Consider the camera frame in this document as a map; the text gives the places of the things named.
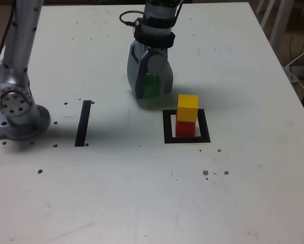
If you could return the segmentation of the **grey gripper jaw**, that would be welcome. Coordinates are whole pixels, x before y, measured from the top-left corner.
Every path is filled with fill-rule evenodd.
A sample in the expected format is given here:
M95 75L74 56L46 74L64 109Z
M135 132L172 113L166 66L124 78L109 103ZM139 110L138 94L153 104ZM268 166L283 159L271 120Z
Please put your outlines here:
M132 43L127 62L127 78L136 99L144 96L144 80L148 73L148 63L152 57L150 48L142 43Z
M147 71L155 76L164 94L169 94L173 87L173 71L167 58L161 54L152 55L147 62Z

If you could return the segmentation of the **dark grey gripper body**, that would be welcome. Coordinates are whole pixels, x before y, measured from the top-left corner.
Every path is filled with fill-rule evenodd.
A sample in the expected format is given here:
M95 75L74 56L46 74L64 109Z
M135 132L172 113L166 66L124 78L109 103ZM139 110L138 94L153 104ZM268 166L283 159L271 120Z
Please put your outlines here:
M131 48L133 49L133 53L135 55L143 55L147 50L150 50L151 52L160 53L161 55L168 55L167 49L159 49L159 48L153 48L147 45L144 45L136 40L134 40L131 44Z

